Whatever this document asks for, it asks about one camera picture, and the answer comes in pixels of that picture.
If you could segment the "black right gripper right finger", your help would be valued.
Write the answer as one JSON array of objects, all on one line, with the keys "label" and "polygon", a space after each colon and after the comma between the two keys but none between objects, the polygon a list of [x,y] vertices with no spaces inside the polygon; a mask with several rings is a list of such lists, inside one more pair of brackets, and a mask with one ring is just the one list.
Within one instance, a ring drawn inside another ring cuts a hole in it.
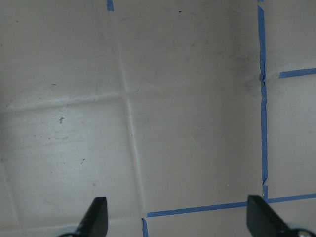
[{"label": "black right gripper right finger", "polygon": [[303,230],[291,229],[259,195],[247,198],[246,225],[253,237],[303,236]]}]

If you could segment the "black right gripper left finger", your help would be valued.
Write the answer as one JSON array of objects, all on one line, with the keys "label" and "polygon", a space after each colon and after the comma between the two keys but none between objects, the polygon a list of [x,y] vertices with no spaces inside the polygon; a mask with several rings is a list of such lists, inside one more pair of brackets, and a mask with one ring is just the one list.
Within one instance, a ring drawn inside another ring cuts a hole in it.
[{"label": "black right gripper left finger", "polygon": [[105,237],[108,231],[107,198],[96,197],[74,232],[75,237]]}]

